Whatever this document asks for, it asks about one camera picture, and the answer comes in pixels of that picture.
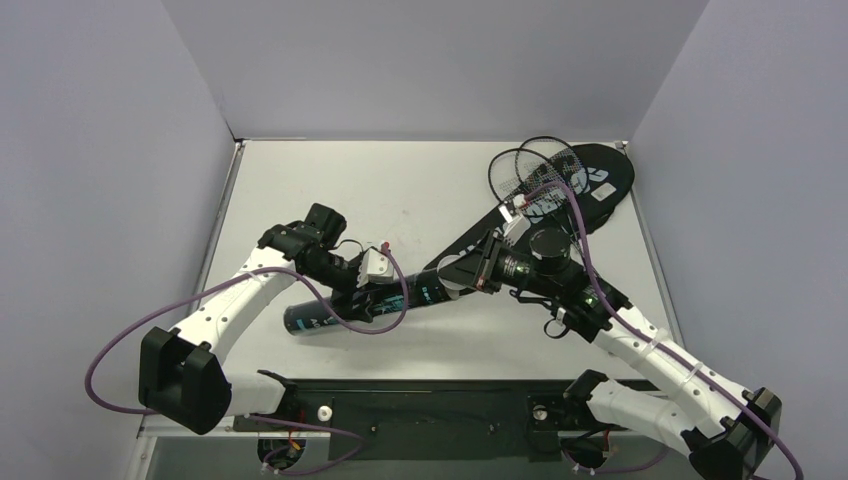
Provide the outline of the black shuttlecock tube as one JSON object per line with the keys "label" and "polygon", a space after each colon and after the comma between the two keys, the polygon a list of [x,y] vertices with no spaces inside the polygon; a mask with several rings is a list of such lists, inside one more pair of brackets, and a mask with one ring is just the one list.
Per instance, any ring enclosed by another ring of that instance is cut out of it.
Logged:
{"label": "black shuttlecock tube", "polygon": [[[409,275],[404,280],[409,289],[409,309],[453,301],[460,297],[460,291],[446,286],[435,269]],[[333,292],[326,301],[344,320],[353,323],[372,323],[375,317],[399,313],[404,305],[400,281],[369,284],[354,293]],[[287,307],[282,324],[290,334],[301,335],[324,327],[334,327],[338,322],[319,300],[313,300]]]}

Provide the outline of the translucent tube lid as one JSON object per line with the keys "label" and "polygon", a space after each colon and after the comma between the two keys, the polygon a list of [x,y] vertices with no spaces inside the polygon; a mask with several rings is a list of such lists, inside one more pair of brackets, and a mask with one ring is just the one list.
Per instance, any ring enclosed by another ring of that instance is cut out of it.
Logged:
{"label": "translucent tube lid", "polygon": [[458,273],[454,264],[461,259],[460,255],[447,255],[441,258],[436,265],[440,283],[449,290],[461,292],[466,289],[464,284],[456,281]]}

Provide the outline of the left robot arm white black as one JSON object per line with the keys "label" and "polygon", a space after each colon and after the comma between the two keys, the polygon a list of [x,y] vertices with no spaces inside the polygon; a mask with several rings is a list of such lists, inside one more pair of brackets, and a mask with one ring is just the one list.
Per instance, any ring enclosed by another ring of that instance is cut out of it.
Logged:
{"label": "left robot arm white black", "polygon": [[333,249],[346,219],[315,203],[305,219],[269,228],[239,272],[204,292],[204,304],[169,330],[155,327],[141,342],[140,402],[196,434],[229,416],[259,414],[272,429],[292,426],[298,402],[292,382],[270,370],[228,373],[228,354],[254,320],[284,290],[301,282],[340,291],[363,284],[372,268],[359,255]]}

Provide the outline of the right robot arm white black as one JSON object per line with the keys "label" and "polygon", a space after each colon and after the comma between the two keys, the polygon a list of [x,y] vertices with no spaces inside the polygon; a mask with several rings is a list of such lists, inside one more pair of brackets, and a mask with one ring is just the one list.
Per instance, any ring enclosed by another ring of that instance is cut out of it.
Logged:
{"label": "right robot arm white black", "polygon": [[570,257],[559,228],[531,235],[529,249],[495,230],[463,255],[443,258],[439,277],[488,294],[511,287],[521,303],[539,304],[554,321],[639,372],[657,398],[593,370],[567,389],[565,413],[577,428],[623,427],[686,456],[704,479],[751,479],[774,447],[782,402],[708,368],[649,321],[630,300]]}

